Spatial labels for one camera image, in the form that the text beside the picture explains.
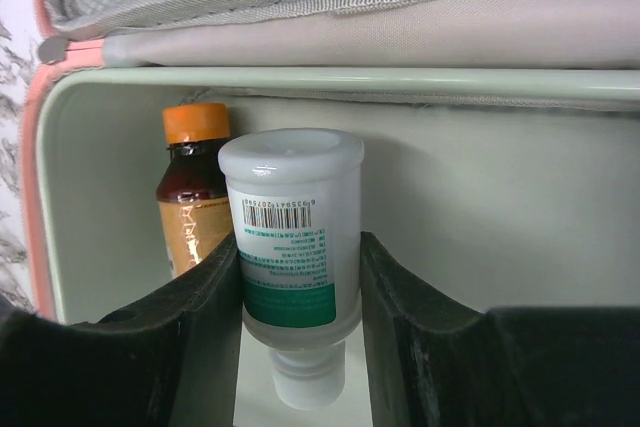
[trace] orange cap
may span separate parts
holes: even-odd
[[[230,136],[229,114],[224,104],[189,104],[162,111],[167,142],[180,144]]]

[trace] white plastic bottle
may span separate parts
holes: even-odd
[[[344,339],[360,322],[363,142],[336,130],[246,135],[219,153],[245,288],[244,323],[270,347],[290,407],[329,405],[344,387]]]

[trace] white marble countertop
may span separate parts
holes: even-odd
[[[0,0],[0,294],[31,309],[19,180],[19,133],[40,35],[32,0]]]

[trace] brown glass bottle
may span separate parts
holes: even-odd
[[[233,229],[218,151],[229,139],[223,104],[163,111],[171,162],[158,188],[162,226],[174,276],[200,263]]]

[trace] green and white label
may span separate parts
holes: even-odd
[[[229,199],[249,314],[278,327],[333,322],[336,299],[322,199],[262,197],[231,189]]]

